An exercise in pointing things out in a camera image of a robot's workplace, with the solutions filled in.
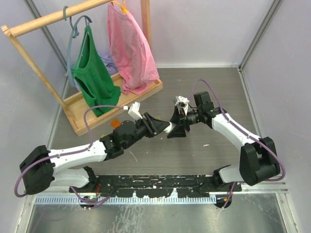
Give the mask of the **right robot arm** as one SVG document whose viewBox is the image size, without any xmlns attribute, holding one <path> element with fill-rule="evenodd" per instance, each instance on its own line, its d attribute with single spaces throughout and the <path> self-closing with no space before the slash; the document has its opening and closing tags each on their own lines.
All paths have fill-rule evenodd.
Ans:
<svg viewBox="0 0 311 233">
<path fill-rule="evenodd" d="M 274 141 L 247 131 L 220 107 L 214 107 L 207 91 L 194 94 L 195 108 L 188 110 L 189 100 L 177 96 L 169 126 L 164 130 L 168 138 L 186 137 L 190 126 L 204 123 L 227 138 L 240 152 L 238 165 L 214 170 L 212 182 L 218 191 L 225 191 L 232 182 L 254 186 L 277 176 L 281 167 L 276 159 Z"/>
</svg>

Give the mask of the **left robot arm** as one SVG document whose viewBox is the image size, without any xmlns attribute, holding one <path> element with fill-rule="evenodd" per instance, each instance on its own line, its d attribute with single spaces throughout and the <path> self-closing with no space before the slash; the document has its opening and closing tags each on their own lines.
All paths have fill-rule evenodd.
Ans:
<svg viewBox="0 0 311 233">
<path fill-rule="evenodd" d="M 23 182 L 26 195 L 41 193 L 52 186 L 73 186 L 93 192 L 97 180 L 85 169 L 74 172 L 74 166 L 114 159 L 143 137 L 170 133 L 173 128 L 173 123 L 145 113 L 136 121 L 123 121 L 112 133 L 90 144 L 62 150 L 37 146 L 19 165 L 21 177 L 18 181 Z"/>
</svg>

